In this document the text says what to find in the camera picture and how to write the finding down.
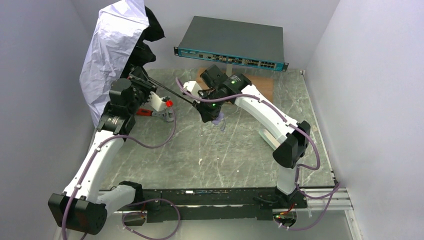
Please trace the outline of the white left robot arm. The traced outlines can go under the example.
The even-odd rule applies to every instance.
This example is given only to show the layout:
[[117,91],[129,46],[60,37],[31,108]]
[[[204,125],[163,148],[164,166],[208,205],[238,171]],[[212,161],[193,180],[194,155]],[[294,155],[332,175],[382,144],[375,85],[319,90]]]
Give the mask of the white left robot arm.
[[152,101],[156,89],[140,66],[134,67],[127,77],[110,84],[110,100],[81,167],[62,193],[53,193],[48,200],[63,239],[67,239],[67,230],[85,236],[98,234],[112,213],[143,198],[141,184],[129,181],[120,183],[104,195],[99,192],[112,160],[129,139],[136,124],[137,111]]

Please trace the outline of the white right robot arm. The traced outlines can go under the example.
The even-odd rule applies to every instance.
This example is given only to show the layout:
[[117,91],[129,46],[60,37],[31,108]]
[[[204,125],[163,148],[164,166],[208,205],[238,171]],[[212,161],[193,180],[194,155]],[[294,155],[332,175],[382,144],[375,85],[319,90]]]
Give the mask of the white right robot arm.
[[270,102],[244,74],[227,75],[211,65],[200,75],[205,86],[186,82],[183,88],[195,97],[194,106],[203,122],[221,121],[222,105],[236,105],[260,122],[265,131],[277,142],[272,156],[279,165],[276,189],[282,195],[292,196],[297,191],[299,160],[310,143],[311,126],[289,117]]

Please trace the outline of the mint green umbrella case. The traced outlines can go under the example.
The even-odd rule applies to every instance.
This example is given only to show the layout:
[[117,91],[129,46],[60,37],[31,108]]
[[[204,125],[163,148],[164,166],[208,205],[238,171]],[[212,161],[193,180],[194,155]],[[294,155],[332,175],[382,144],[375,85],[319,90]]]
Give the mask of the mint green umbrella case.
[[264,139],[264,141],[275,151],[281,144],[278,140],[265,128],[260,128],[258,130],[259,135]]

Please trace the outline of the purple folding umbrella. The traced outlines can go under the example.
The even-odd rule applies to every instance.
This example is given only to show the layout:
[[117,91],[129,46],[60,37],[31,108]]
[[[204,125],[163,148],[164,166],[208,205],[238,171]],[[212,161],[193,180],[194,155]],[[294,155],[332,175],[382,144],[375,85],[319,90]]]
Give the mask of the purple folding umbrella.
[[131,67],[155,62],[156,55],[145,42],[164,37],[162,26],[143,0],[119,0],[99,10],[79,76],[94,126],[110,100],[111,83],[126,78]]

